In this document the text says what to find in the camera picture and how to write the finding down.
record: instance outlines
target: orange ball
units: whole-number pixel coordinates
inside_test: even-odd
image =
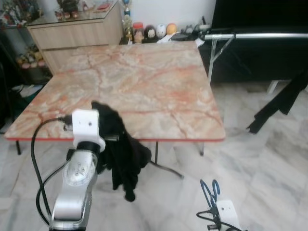
[[[167,26],[167,35],[172,35],[178,31],[177,25],[170,23]]]

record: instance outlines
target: table top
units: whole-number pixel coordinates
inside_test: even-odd
[[[54,14],[54,10],[44,13],[44,15],[33,22],[29,23],[28,26],[36,26],[36,25],[43,25],[43,24],[53,24],[53,23],[65,23],[65,22],[76,22],[76,21],[84,21],[84,20],[92,20],[92,19],[104,19],[111,9],[117,3],[117,0],[109,1],[111,3],[110,7],[105,12],[95,12],[97,6],[95,6],[92,10],[88,11],[80,11],[78,12],[78,18],[69,18],[62,20],[58,20]]]
[[[78,48],[11,125],[9,140],[31,140],[40,122],[110,105],[142,141],[222,141],[225,130],[193,41]],[[47,124],[38,140],[72,140]]]

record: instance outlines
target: wooden cabinet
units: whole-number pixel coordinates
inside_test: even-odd
[[[104,18],[28,26],[28,30],[53,74],[74,49],[116,45],[122,36],[122,18],[116,2]]]

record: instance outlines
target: red table edge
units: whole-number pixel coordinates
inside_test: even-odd
[[[5,138],[8,141],[31,141],[31,138]],[[36,138],[36,141],[73,141],[73,138]],[[222,142],[221,139],[137,139],[148,142]]]

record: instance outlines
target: floor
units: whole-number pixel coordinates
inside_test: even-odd
[[[185,175],[183,180],[147,165],[141,171],[136,200],[112,190],[111,172],[98,177],[87,230],[204,231],[207,222],[196,213],[207,209],[200,179],[221,188],[218,199],[231,199],[243,230],[289,231],[308,226],[308,93],[300,93],[289,115],[277,112],[257,134],[246,127],[273,95],[263,84],[214,85],[227,138],[222,143],[160,143],[158,162]],[[153,143],[145,143],[154,151]],[[71,144],[38,142],[36,153],[44,176],[60,165]],[[0,136],[0,230],[46,231],[35,209],[37,179],[30,145],[22,142],[17,156],[13,142]],[[47,186],[54,201],[61,174]]]

